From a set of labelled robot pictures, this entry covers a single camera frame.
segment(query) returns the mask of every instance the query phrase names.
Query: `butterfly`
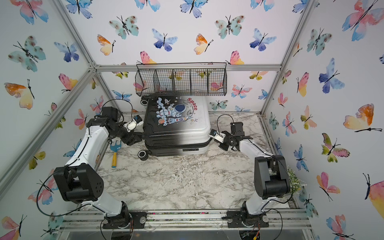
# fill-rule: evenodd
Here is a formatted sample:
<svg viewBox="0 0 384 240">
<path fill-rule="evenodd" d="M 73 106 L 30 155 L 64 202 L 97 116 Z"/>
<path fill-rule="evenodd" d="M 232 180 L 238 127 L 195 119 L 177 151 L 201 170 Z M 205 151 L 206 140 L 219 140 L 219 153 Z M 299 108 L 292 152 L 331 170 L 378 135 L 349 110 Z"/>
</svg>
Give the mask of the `butterfly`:
<svg viewBox="0 0 384 240">
<path fill-rule="evenodd" d="M 81 109 L 79 109 L 79 115 L 80 115 L 81 118 L 76 118 L 76 119 L 74 120 L 74 124 L 75 124 L 76 126 L 79 126 L 79 129 L 81 130 L 81 129 L 83 129 L 84 126 L 85 126 L 85 121 L 87 120 L 88 115 L 86 115 L 86 116 L 84 117 L 83 111 L 82 111 Z"/>
<path fill-rule="evenodd" d="M 245 93 L 248 93 L 252 90 L 252 88 L 244 88 L 244 85 L 241 86 L 241 88 L 237 85 L 233 85 L 231 96 L 234 98 L 236 96 L 240 96 L 240 98 L 245 98 L 247 95 Z"/>
<path fill-rule="evenodd" d="M 283 120 L 283 127 L 286 128 L 285 130 L 285 135 L 289 137 L 292 134 L 295 134 L 297 131 L 294 126 L 292 126 L 292 123 L 294 120 L 292 119 L 291 121 L 291 112 L 288 112 L 287 116 L 285 117 L 286 119 Z"/>
<path fill-rule="evenodd" d="M 115 98 L 116 99 L 123 99 L 127 102 L 130 102 L 130 99 L 129 97 L 132 96 L 132 94 L 124 94 L 124 93 L 119 93 L 119 92 L 116 92 L 116 91 L 113 91 L 112 92 L 116 95 Z"/>
<path fill-rule="evenodd" d="M 48 230 L 44 230 L 45 233 L 48 233 L 47 236 L 44 237 L 43 240 L 55 240 L 57 239 L 57 233 L 59 230 L 57 229 L 58 227 L 60 227 L 62 224 L 63 224 L 63 221 L 64 221 L 64 217 L 63 216 L 60 216 L 60 217 L 49 217 L 49 221 L 48 221 Z"/>
<path fill-rule="evenodd" d="M 204 6 L 208 0 L 184 0 L 184 2 L 186 3 L 180 5 L 181 12 L 186 13 L 190 9 L 189 13 L 193 12 L 195 18 L 199 18 L 201 17 L 201 11 L 199 8 Z"/>
<path fill-rule="evenodd" d="M 136 6 L 140 9 L 143 9 L 144 4 L 149 2 L 149 6 L 152 8 L 152 10 L 157 11 L 160 9 L 160 3 L 158 0 L 135 0 Z"/>
<path fill-rule="evenodd" d="M 104 53 L 105 56 L 108 56 L 109 54 L 113 53 L 113 46 L 115 45 L 116 40 L 113 40 L 113 43 L 111 44 L 103 36 L 98 34 L 97 41 L 100 43 L 101 46 L 103 46 L 100 49 L 100 52 Z"/>
<path fill-rule="evenodd" d="M 242 26 L 239 23 L 242 23 L 244 21 L 244 16 L 238 16 L 232 19 L 230 21 L 231 16 L 227 18 L 228 23 L 226 23 L 224 20 L 216 20 L 215 25 L 218 27 L 218 34 L 221 37 L 221 39 L 224 39 L 227 36 L 227 33 L 229 31 L 229 34 L 232 34 L 237 36 L 240 33 L 240 30 L 242 29 Z"/>
<path fill-rule="evenodd" d="M 299 192 L 299 200 L 304 203 L 307 216 L 313 217 L 315 215 L 318 217 L 319 213 L 317 212 L 315 206 L 310 202 L 310 200 L 312 200 L 310 197 L 311 195 L 309 194 L 307 196 L 307 191 L 305 190 L 304 186 L 302 186 Z"/>
<path fill-rule="evenodd" d="M 244 109 L 244 108 L 240 108 L 239 106 L 235 106 L 235 110 L 237 112 L 249 112 L 251 109 Z"/>
<path fill-rule="evenodd" d="M 334 145 L 332 145 L 331 140 L 329 139 L 328 134 L 323 133 L 324 137 L 324 145 L 321 145 L 323 147 L 323 152 L 321 153 L 322 155 L 327 155 L 328 156 L 328 162 L 338 162 L 336 156 L 338 157 L 348 157 L 350 152 L 347 149 L 341 148 L 341 147 L 336 147 L 341 144 L 337 144 L 337 138 L 336 142 Z"/>
<path fill-rule="evenodd" d="M 295 52 L 295 54 L 292 57 L 294 57 L 299 51 L 303 50 L 303 48 L 300 48 L 300 44 L 299 43 L 296 44 L 295 49 L 297 49 L 297 51 Z"/>
<path fill-rule="evenodd" d="M 316 49 L 315 53 L 316 53 L 316 56 L 318 56 L 324 50 L 325 43 L 329 42 L 332 39 L 332 34 L 326 33 L 321 35 L 323 31 L 324 29 L 323 30 L 320 29 L 320 34 L 316 38 L 317 31 L 315 29 L 312 29 L 311 39 L 308 41 L 308 45 L 307 45 L 308 46 L 307 52 L 311 51 L 312 49 Z"/>
<path fill-rule="evenodd" d="M 214 111 L 216 111 L 217 109 L 220 109 L 220 108 L 225 109 L 227 107 L 228 100 L 221 101 L 221 102 L 216 101 L 216 102 L 217 103 L 215 103 L 215 102 L 209 103 L 209 105 L 211 105 L 212 110 L 214 110 Z"/>
<path fill-rule="evenodd" d="M 153 37 L 157 39 L 157 42 L 155 42 L 153 45 L 155 45 L 156 48 L 162 48 L 164 46 L 164 49 L 169 52 L 172 50 L 172 47 L 170 44 L 174 44 L 177 41 L 177 37 L 171 37 L 166 38 L 168 34 L 162 35 L 158 31 L 156 31 L 154 28 L 152 29 Z"/>
<path fill-rule="evenodd" d="M 278 138 L 277 142 L 276 143 L 274 142 L 274 144 L 275 144 L 275 147 L 276 147 L 276 150 L 277 150 L 278 154 L 282 156 L 283 153 L 281 152 L 280 138 Z"/>
<path fill-rule="evenodd" d="M 294 13 L 298 13 L 300 11 L 301 11 L 300 13 L 303 12 L 302 10 L 305 8 L 305 5 L 307 4 L 308 0 L 300 0 L 300 1 L 301 1 L 301 3 L 295 4 L 293 6 L 292 12 L 294 12 Z"/>
<path fill-rule="evenodd" d="M 52 103 L 51 104 L 51 111 L 52 111 L 52 113 L 53 113 L 54 110 L 56 110 L 56 108 L 57 108 L 57 104 L 56 103 Z M 44 114 L 44 115 L 51 116 L 52 113 L 50 111 L 48 111 L 48 113 L 49 114 Z M 65 117 L 62 117 L 60 122 L 56 125 L 55 129 L 63 128 L 63 125 L 61 123 L 65 122 L 65 121 L 66 121 Z"/>
<path fill-rule="evenodd" d="M 115 20 L 109 21 L 109 25 L 111 25 L 113 28 L 116 29 L 117 35 L 119 35 L 122 39 L 125 39 L 127 37 L 127 33 L 131 33 L 134 36 L 137 36 L 139 34 L 139 28 L 134 25 L 134 23 L 137 22 L 137 18 L 135 16 L 130 16 L 123 22 L 122 16 L 117 17 L 121 23 Z"/>
<path fill-rule="evenodd" d="M 376 8 L 371 10 L 379 0 L 374 0 L 372 5 L 368 7 L 368 0 L 358 0 L 355 3 L 355 10 L 357 13 L 349 15 L 343 24 L 343 31 L 354 28 L 352 34 L 352 41 L 359 41 L 365 37 L 367 31 L 367 23 L 369 25 L 376 25 L 384 19 L 384 8 Z"/>
<path fill-rule="evenodd" d="M 73 155 L 75 154 L 75 152 L 76 152 L 77 149 L 79 148 L 80 143 L 81 143 L 81 139 L 78 141 L 76 147 L 73 145 L 73 149 L 74 149 L 74 150 L 65 153 L 65 154 L 63 155 L 63 157 L 73 157 Z"/>
<path fill-rule="evenodd" d="M 157 64 L 157 62 L 153 61 L 145 51 L 140 52 L 140 56 L 143 61 L 142 64 Z"/>
<path fill-rule="evenodd" d="M 276 120 L 276 116 L 271 112 L 271 116 L 269 117 L 269 124 L 272 125 L 272 129 L 276 130 L 279 122 Z"/>
<path fill-rule="evenodd" d="M 114 73 L 114 74 L 116 74 L 115 76 L 117 76 L 117 77 L 119 77 L 119 78 L 123 78 L 123 77 L 128 77 L 128 72 L 112 72 L 112 73 Z"/>
<path fill-rule="evenodd" d="M 17 224 L 12 220 L 12 218 L 5 216 L 1 220 L 1 223 L 4 229 L 11 229 L 11 231 L 5 234 L 4 236 L 0 237 L 0 240 L 17 240 L 19 236 L 21 237 L 22 223 L 26 217 L 27 216 L 24 217 L 24 215 L 22 215 L 20 223 Z"/>
<path fill-rule="evenodd" d="M 44 151 L 40 150 L 33 156 L 33 158 L 29 161 L 29 170 L 35 169 L 37 164 L 37 160 L 43 160 L 45 158 L 46 154 Z"/>
<path fill-rule="evenodd" d="M 231 65 L 242 65 L 242 64 L 244 64 L 244 62 L 240 59 L 240 55 L 239 55 L 238 51 L 233 51 L 232 54 L 231 54 L 231 61 L 228 62 L 226 60 L 226 62 L 231 64 Z"/>
<path fill-rule="evenodd" d="M 55 170 L 52 169 L 48 176 L 50 176 Z M 54 190 L 58 190 L 57 184 L 55 182 L 55 179 L 53 178 L 53 175 L 48 178 L 47 185 L 43 184 L 42 181 L 40 181 L 40 185 L 43 185 L 44 189 L 40 191 L 39 197 L 37 197 L 38 191 L 34 191 L 31 195 L 29 195 L 28 199 L 36 202 L 41 199 L 42 204 L 48 205 L 53 201 L 52 193 Z"/>
<path fill-rule="evenodd" d="M 283 109 L 284 109 L 285 108 L 284 104 L 288 101 L 288 97 L 285 97 L 283 99 L 283 93 L 280 93 L 280 97 L 277 99 L 277 101 L 279 102 L 279 105 L 283 106 Z"/>
<path fill-rule="evenodd" d="M 66 89 L 62 90 L 63 91 L 62 93 L 66 92 L 66 91 L 71 91 L 73 89 L 73 87 L 75 87 L 77 82 L 78 82 L 76 79 L 71 79 L 62 73 L 60 73 L 59 79 L 60 79 L 60 82 L 66 88 Z"/>
<path fill-rule="evenodd" d="M 267 97 L 268 97 L 268 93 L 264 89 L 262 89 L 262 95 L 259 96 L 259 99 L 266 99 Z"/>
<path fill-rule="evenodd" d="M 381 217 L 384 218 L 384 207 L 383 207 L 384 181 L 371 185 L 371 179 L 369 178 L 369 174 L 367 175 L 368 175 L 368 179 L 367 179 L 367 176 L 365 176 L 364 174 L 365 179 L 367 180 L 367 185 L 368 185 L 367 195 L 365 196 L 365 199 L 369 197 L 369 199 L 372 202 L 372 205 L 376 208 L 376 210 L 379 212 Z"/>
<path fill-rule="evenodd" d="M 211 40 L 208 43 L 205 40 L 205 38 L 203 37 L 203 35 L 201 35 L 199 33 L 198 36 L 196 37 L 196 42 L 197 42 L 198 47 L 195 47 L 194 51 L 196 52 L 196 55 L 200 55 L 200 54 L 206 52 L 208 46 L 213 42 L 213 40 Z"/>
<path fill-rule="evenodd" d="M 308 79 L 310 77 L 309 73 L 304 73 L 303 77 L 299 81 L 299 78 L 297 78 L 297 93 L 300 92 L 300 95 L 305 97 L 307 95 L 307 83 Z"/>
<path fill-rule="evenodd" d="M 307 164 L 305 164 L 305 157 L 303 157 L 303 146 L 300 144 L 299 151 L 295 150 L 293 153 L 295 158 L 297 158 L 297 169 L 301 170 L 301 167 L 303 167 L 307 172 L 309 172 Z"/>
<path fill-rule="evenodd" d="M 345 235 L 344 234 L 344 230 L 345 230 L 345 226 L 346 226 L 344 214 L 341 216 L 336 215 L 335 219 L 336 219 L 336 222 L 332 218 L 328 218 L 326 220 L 327 221 L 327 227 L 329 227 L 332 231 L 335 232 L 335 233 L 333 233 L 334 235 L 336 235 L 334 240 L 346 240 L 346 238 L 350 238 L 350 239 L 355 240 L 354 238 L 351 238 L 351 236 L 353 236 L 353 234 L 352 235 Z"/>
<path fill-rule="evenodd" d="M 35 23 L 35 18 L 39 17 L 41 20 L 48 22 L 48 13 L 40 8 L 43 4 L 41 0 L 10 0 L 15 6 L 22 6 L 20 8 L 20 15 L 29 24 Z"/>
<path fill-rule="evenodd" d="M 101 97 L 99 98 L 99 101 L 96 101 L 96 104 L 91 104 L 90 107 L 92 108 L 92 111 L 96 111 L 96 115 L 100 115 L 101 113 L 101 108 L 103 107 L 103 103 L 104 103 L 104 99 L 103 99 L 103 96 L 101 95 Z"/>
<path fill-rule="evenodd" d="M 259 81 L 259 80 L 263 79 L 262 76 L 266 75 L 268 73 L 268 71 L 257 71 L 257 72 L 256 71 L 252 71 L 251 73 L 252 73 L 252 75 L 249 76 L 249 78 L 250 79 L 256 78 L 256 80 Z"/>
<path fill-rule="evenodd" d="M 317 127 L 317 124 L 312 121 L 310 118 L 313 116 L 310 115 L 310 108 L 307 107 L 305 108 L 304 115 L 301 115 L 300 119 L 302 122 L 304 122 L 304 128 L 308 130 L 309 127 Z"/>
<path fill-rule="evenodd" d="M 264 33 L 264 35 L 262 35 L 259 31 L 259 29 L 255 28 L 254 30 L 254 35 L 253 35 L 253 38 L 255 39 L 255 41 L 251 42 L 249 45 L 251 48 L 256 48 L 257 46 L 259 46 L 259 51 L 264 51 L 266 49 L 266 44 L 270 44 L 272 42 L 274 42 L 276 40 L 277 37 L 270 37 L 270 38 L 266 38 L 265 36 L 267 36 L 267 34 Z"/>
<path fill-rule="evenodd" d="M 326 173 L 326 172 L 322 172 L 321 177 L 319 175 L 317 175 L 316 178 L 317 178 L 317 182 L 320 185 L 320 188 L 327 194 L 328 200 L 333 201 L 333 199 L 329 196 L 329 192 L 338 194 L 338 193 L 340 193 L 340 189 L 334 185 L 331 185 L 328 187 L 329 176 L 328 176 L 328 173 Z"/>
<path fill-rule="evenodd" d="M 220 82 L 219 84 L 213 82 L 211 83 L 211 91 L 218 91 L 223 88 L 223 82 Z"/>
<path fill-rule="evenodd" d="M 71 57 L 75 61 L 79 60 L 79 55 L 75 53 L 77 49 L 74 43 L 71 46 L 68 46 L 68 43 L 66 43 L 65 46 L 58 42 L 54 42 L 53 44 L 60 50 L 60 52 L 64 53 L 64 61 L 67 63 L 71 61 Z"/>
<path fill-rule="evenodd" d="M 355 132 L 361 131 L 382 131 L 382 128 L 371 128 L 372 119 L 373 119 L 373 103 L 367 104 L 359 108 L 356 113 L 356 117 L 354 116 L 345 116 L 345 121 L 343 123 L 344 127 L 348 129 L 357 130 Z"/>
<path fill-rule="evenodd" d="M 285 73 L 284 73 L 284 76 L 283 76 L 283 84 L 287 82 L 287 77 L 289 77 L 291 75 L 292 71 L 291 70 L 286 70 Z"/>
<path fill-rule="evenodd" d="M 92 17 L 92 14 L 86 10 L 92 3 L 92 0 L 67 0 L 67 2 L 70 3 L 66 6 L 70 13 L 82 13 L 87 19 Z"/>
<path fill-rule="evenodd" d="M 275 0 L 251 0 L 251 7 L 255 9 L 259 4 L 264 2 L 264 10 L 268 11 L 275 5 Z"/>
<path fill-rule="evenodd" d="M 332 86 L 333 89 L 341 89 L 345 86 L 344 83 L 335 78 L 335 76 L 339 74 L 337 70 L 335 72 L 335 59 L 331 58 L 327 66 L 327 73 L 320 73 L 319 76 L 320 83 L 324 83 L 323 93 L 329 93 L 330 86 Z"/>
<path fill-rule="evenodd" d="M 36 59 L 45 60 L 45 53 L 43 52 L 43 49 L 36 46 L 37 41 L 34 36 L 27 37 L 24 43 L 25 48 L 23 48 L 19 42 L 17 43 L 19 46 L 14 46 L 20 48 L 23 52 L 13 51 L 8 55 L 8 59 L 14 61 L 15 63 L 21 63 L 22 67 L 27 70 L 36 72 L 37 66 L 34 61 L 38 62 Z"/>
<path fill-rule="evenodd" d="M 15 98 L 20 98 L 19 106 L 21 108 L 31 109 L 33 106 L 33 99 L 35 96 L 32 93 L 31 86 L 29 85 L 29 79 L 27 79 L 28 89 L 19 84 L 15 83 L 4 83 L 5 90 Z"/>
</svg>

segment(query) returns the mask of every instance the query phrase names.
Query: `yellow butterfly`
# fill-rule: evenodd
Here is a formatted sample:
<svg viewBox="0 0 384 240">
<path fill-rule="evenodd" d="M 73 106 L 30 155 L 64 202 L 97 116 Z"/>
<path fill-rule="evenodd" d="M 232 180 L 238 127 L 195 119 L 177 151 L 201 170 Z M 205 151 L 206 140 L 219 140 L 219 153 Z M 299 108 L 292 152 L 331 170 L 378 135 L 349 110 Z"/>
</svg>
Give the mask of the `yellow butterfly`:
<svg viewBox="0 0 384 240">
<path fill-rule="evenodd" d="M 203 37 L 203 35 L 199 33 L 196 37 L 196 42 L 198 47 L 195 47 L 194 51 L 196 52 L 196 55 L 200 55 L 207 50 L 208 46 L 213 42 L 213 40 L 208 43 Z"/>
<path fill-rule="evenodd" d="M 37 166 L 37 160 L 43 160 L 45 158 L 45 152 L 37 152 L 33 158 L 29 161 L 29 170 L 35 169 Z"/>
<path fill-rule="evenodd" d="M 100 52 L 104 53 L 105 56 L 108 56 L 110 53 L 113 53 L 113 46 L 115 45 L 116 40 L 114 40 L 113 43 L 111 44 L 103 36 L 98 34 L 97 35 L 97 41 L 100 43 L 101 46 L 103 46 L 100 49 Z"/>
</svg>

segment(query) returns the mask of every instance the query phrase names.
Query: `teal butterfly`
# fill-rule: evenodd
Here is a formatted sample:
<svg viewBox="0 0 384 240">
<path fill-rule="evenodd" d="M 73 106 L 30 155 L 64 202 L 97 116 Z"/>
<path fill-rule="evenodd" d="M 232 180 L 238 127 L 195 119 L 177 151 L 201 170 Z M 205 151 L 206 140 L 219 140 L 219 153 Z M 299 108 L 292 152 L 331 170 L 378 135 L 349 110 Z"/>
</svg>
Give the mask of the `teal butterfly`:
<svg viewBox="0 0 384 240">
<path fill-rule="evenodd" d="M 273 130 L 276 130 L 277 126 L 279 125 L 279 122 L 276 120 L 276 116 L 272 112 L 269 118 L 269 124 L 272 125 Z"/>
<path fill-rule="evenodd" d="M 242 23 L 244 21 L 244 16 L 238 16 L 232 19 L 231 16 L 229 18 L 225 17 L 228 22 L 225 22 L 224 20 L 216 20 L 215 24 L 216 27 L 218 27 L 218 34 L 221 37 L 221 39 L 224 39 L 227 36 L 227 33 L 229 31 L 229 34 L 232 34 L 237 36 L 240 33 L 241 25 L 239 23 Z"/>
<path fill-rule="evenodd" d="M 21 51 L 13 51 L 8 55 L 8 59 L 14 61 L 15 63 L 21 63 L 22 67 L 27 70 L 37 71 L 37 66 L 35 62 L 39 60 L 45 60 L 45 53 L 43 49 L 39 46 L 36 46 L 36 39 L 34 36 L 29 36 L 25 40 L 24 48 L 22 45 L 17 42 L 19 46 L 14 45 L 17 48 L 20 48 Z"/>
</svg>

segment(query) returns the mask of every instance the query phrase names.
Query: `white wall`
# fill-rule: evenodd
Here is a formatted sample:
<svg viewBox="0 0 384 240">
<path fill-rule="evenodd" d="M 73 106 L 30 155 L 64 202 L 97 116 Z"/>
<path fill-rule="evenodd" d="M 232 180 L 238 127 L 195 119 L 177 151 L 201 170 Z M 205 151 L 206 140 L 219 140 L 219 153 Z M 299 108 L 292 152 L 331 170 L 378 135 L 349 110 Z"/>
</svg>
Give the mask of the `white wall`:
<svg viewBox="0 0 384 240">
<path fill-rule="evenodd" d="M 382 128 L 384 108 L 381 101 L 382 75 L 384 65 L 379 57 L 384 52 L 382 40 L 384 37 L 384 20 L 377 25 L 368 25 L 363 39 L 352 41 L 353 31 L 342 31 L 342 26 L 348 15 L 356 12 L 356 1 L 332 0 L 320 1 L 320 5 L 311 15 L 305 27 L 304 34 L 300 38 L 303 46 L 295 57 L 290 59 L 288 69 L 292 71 L 288 81 L 282 85 L 278 83 L 272 100 L 266 110 L 266 117 L 270 113 L 276 115 L 279 126 L 270 131 L 276 142 L 281 141 L 281 151 L 287 160 L 287 164 L 296 171 L 297 176 L 306 182 L 306 190 L 312 199 L 310 202 L 316 207 L 319 216 L 310 218 L 312 228 L 320 239 L 335 238 L 334 232 L 327 227 L 326 220 L 336 215 L 344 215 L 346 228 L 344 234 L 352 235 L 354 239 L 382 239 L 380 228 L 383 225 L 383 215 L 372 205 L 370 199 L 366 199 L 367 182 L 363 175 L 369 174 L 371 185 L 381 182 L 383 185 L 383 167 L 380 149 L 384 140 L 383 133 L 379 131 L 362 131 L 347 129 L 343 123 L 345 116 L 356 117 L 358 109 L 366 104 L 374 104 L 374 117 L 371 127 Z M 384 2 L 378 1 L 372 9 L 381 8 Z M 332 39 L 325 44 L 323 52 L 316 56 L 314 51 L 307 52 L 306 45 L 310 39 L 312 29 L 325 28 L 323 33 L 331 33 Z M 325 94 L 322 91 L 324 83 L 319 82 L 319 74 L 326 73 L 326 67 L 331 58 L 335 59 L 335 70 L 338 70 L 337 79 L 345 83 L 342 89 L 330 89 Z M 297 81 L 305 72 L 309 73 L 307 94 L 302 97 L 297 92 Z M 278 103 L 280 93 L 288 97 L 284 104 L 285 109 Z M 304 129 L 300 116 L 304 114 L 306 106 L 309 106 L 311 118 L 317 123 L 316 128 Z M 297 133 L 289 137 L 285 135 L 285 127 L 282 126 L 288 112 L 295 120 L 292 125 Z M 328 162 L 327 156 L 322 155 L 323 136 L 327 133 L 332 144 L 341 144 L 338 147 L 347 149 L 349 157 L 337 157 L 338 162 Z M 303 146 L 303 157 L 307 161 L 309 172 L 296 167 L 294 151 Z M 339 194 L 330 193 L 333 201 L 329 201 L 324 191 L 319 188 L 317 175 L 326 172 L 329 175 L 329 185 L 335 185 L 340 189 Z M 381 188 L 371 187 L 371 195 L 380 194 L 377 202 L 383 206 L 384 198 Z"/>
</svg>

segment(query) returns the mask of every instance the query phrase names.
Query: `orange butterfly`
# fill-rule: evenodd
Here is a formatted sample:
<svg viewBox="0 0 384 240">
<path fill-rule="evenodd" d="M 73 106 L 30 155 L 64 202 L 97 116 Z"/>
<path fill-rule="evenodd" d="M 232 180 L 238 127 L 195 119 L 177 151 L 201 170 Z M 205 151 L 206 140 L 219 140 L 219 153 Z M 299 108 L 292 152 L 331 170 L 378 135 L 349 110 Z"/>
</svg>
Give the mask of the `orange butterfly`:
<svg viewBox="0 0 384 240">
<path fill-rule="evenodd" d="M 301 121 L 304 122 L 304 128 L 308 130 L 309 127 L 317 127 L 317 124 L 310 119 L 312 118 L 312 115 L 310 115 L 310 108 L 308 105 L 305 108 L 304 114 L 305 115 L 301 116 Z"/>
<path fill-rule="evenodd" d="M 373 120 L 373 103 L 367 104 L 359 108 L 359 111 L 356 113 L 356 117 L 354 116 L 345 116 L 345 122 L 343 125 L 348 129 L 357 130 L 355 132 L 361 131 L 382 131 L 382 128 L 371 128 L 372 120 Z"/>
<path fill-rule="evenodd" d="M 100 49 L 100 52 L 104 53 L 105 56 L 108 56 L 111 52 L 113 53 L 113 46 L 115 45 L 116 40 L 114 40 L 113 43 L 111 44 L 103 36 L 98 34 L 97 35 L 97 41 L 100 43 L 101 46 L 103 46 Z"/>
<path fill-rule="evenodd" d="M 196 37 L 196 42 L 198 47 L 195 47 L 194 51 L 196 52 L 196 55 L 200 55 L 207 50 L 208 46 L 213 42 L 213 40 L 208 43 L 203 37 L 203 35 L 199 33 Z"/>
<path fill-rule="evenodd" d="M 29 81 L 30 80 L 27 79 L 28 89 L 23 85 L 18 85 L 14 83 L 4 83 L 5 89 L 11 96 L 15 96 L 15 98 L 20 98 L 19 106 L 21 108 L 31 109 L 33 106 L 33 99 L 35 99 L 35 96 L 31 91 Z"/>
</svg>

